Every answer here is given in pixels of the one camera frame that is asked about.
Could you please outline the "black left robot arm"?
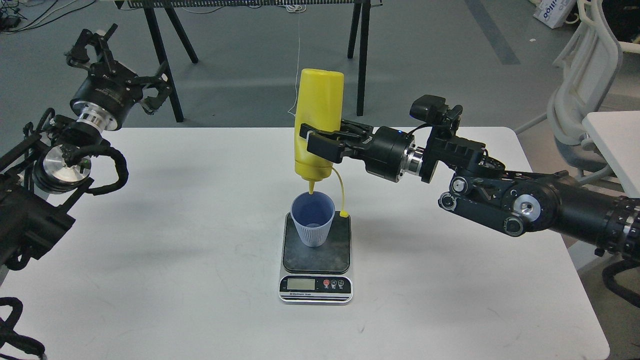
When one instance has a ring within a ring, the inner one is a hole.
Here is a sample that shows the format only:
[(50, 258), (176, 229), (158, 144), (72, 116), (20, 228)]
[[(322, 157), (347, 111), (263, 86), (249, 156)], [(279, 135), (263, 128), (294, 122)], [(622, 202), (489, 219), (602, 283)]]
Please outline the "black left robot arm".
[(114, 59), (104, 34), (83, 29), (66, 63), (87, 71), (70, 101), (74, 117), (44, 111), (23, 140), (1, 157), (1, 276), (41, 259), (75, 223), (69, 210), (84, 194), (116, 192), (128, 182), (126, 158), (103, 132), (122, 128), (134, 105), (153, 115), (173, 88), (169, 64), (140, 76)]

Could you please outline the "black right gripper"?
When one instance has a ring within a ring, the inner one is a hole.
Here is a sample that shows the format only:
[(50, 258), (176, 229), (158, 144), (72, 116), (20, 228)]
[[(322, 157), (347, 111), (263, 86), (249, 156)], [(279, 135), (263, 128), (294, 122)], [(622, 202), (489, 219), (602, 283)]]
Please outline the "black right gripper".
[(415, 144), (413, 134), (387, 126), (374, 133), (372, 125), (350, 120), (341, 120), (338, 129), (305, 122), (299, 137), (306, 139), (306, 150), (313, 155), (334, 164), (345, 157), (362, 160), (367, 173), (394, 183), (400, 181), (407, 152)]

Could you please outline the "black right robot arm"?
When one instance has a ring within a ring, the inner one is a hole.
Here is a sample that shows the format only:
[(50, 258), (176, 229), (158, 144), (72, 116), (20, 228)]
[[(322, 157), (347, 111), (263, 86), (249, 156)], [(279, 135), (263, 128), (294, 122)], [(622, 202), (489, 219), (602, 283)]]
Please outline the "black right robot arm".
[(580, 186), (566, 170), (546, 174), (510, 171), (489, 157), (486, 145), (457, 136), (463, 107), (448, 107), (445, 98), (423, 95), (410, 116), (430, 127), (425, 146), (416, 146), (411, 132), (341, 120), (337, 130), (321, 130), (304, 121), (297, 130), (302, 148), (334, 164), (349, 157), (365, 170), (391, 182), (414, 174), (432, 180), (438, 162), (453, 170), (442, 209), (503, 234), (552, 230), (595, 246), (595, 255), (620, 255), (605, 267), (607, 289), (633, 306), (639, 294), (617, 283), (617, 274), (639, 267), (639, 199), (611, 196)]

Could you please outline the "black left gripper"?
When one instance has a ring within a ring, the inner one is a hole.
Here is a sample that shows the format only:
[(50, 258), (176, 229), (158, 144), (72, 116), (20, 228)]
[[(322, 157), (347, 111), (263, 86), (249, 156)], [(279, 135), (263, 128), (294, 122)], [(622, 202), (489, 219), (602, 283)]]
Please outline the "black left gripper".
[[(71, 50), (65, 53), (68, 66), (84, 69), (88, 75), (71, 98), (71, 110), (79, 116), (89, 104), (104, 109), (113, 118), (106, 126), (110, 132), (122, 128), (135, 103), (152, 116), (173, 91), (165, 79), (169, 68), (167, 61), (158, 66), (154, 75), (135, 77), (134, 84), (117, 82), (131, 80), (131, 70), (114, 59), (108, 45), (117, 28), (118, 25), (113, 23), (105, 34), (83, 29)], [(157, 95), (143, 96), (146, 89), (155, 89)]]

